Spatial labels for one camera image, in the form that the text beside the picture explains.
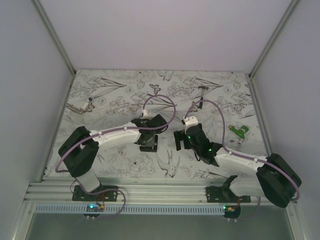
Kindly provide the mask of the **black fuse box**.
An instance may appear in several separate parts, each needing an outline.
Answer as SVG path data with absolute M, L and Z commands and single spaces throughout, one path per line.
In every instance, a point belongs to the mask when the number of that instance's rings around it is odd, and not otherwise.
M 141 145 L 139 150 L 141 152 L 156 153 L 158 150 L 158 135 L 154 135 L 145 145 Z

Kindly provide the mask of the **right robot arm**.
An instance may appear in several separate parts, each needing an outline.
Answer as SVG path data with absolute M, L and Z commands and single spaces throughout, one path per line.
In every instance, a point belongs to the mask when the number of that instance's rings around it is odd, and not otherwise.
M 222 144 L 211 142 L 202 125 L 191 126 L 173 133 L 176 149 L 193 150 L 199 162 L 218 168 L 235 169 L 220 188 L 225 202 L 238 197 L 255 196 L 267 198 L 272 204 L 286 208 L 297 196 L 302 184 L 300 177 L 278 154 L 272 153 L 261 160 L 251 160 L 247 155 L 232 154 Z

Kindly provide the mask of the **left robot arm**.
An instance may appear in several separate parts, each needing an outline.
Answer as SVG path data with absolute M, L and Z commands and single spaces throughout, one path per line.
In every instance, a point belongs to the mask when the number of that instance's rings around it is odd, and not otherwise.
M 101 147 L 113 148 L 125 144 L 136 144 L 142 149 L 157 142 L 158 134 L 166 129 L 167 121 L 160 115 L 135 118 L 125 125 L 105 130 L 88 130 L 85 126 L 76 128 L 58 150 L 60 164 L 80 184 L 84 195 L 91 201 L 102 195 L 101 183 L 92 170 Z

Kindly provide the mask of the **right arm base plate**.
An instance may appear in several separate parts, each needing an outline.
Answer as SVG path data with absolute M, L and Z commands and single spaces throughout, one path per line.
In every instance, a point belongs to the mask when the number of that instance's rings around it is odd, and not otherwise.
M 250 203 L 251 197 L 248 195 L 236 196 L 230 189 L 231 183 L 236 179 L 236 175 L 230 176 L 222 186 L 208 186 L 205 188 L 205 195 L 208 203 L 232 203 L 240 200 L 241 203 Z

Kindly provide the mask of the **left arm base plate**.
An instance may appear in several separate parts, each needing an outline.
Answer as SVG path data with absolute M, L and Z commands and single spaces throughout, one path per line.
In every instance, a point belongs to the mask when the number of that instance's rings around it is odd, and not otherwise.
M 98 192 L 110 189 L 118 189 L 115 185 L 101 185 L 95 189 L 92 193 L 93 195 L 87 194 L 83 189 L 76 185 L 72 194 L 72 201 L 74 202 L 116 202 L 118 197 L 117 191 L 107 191 L 100 194 Z

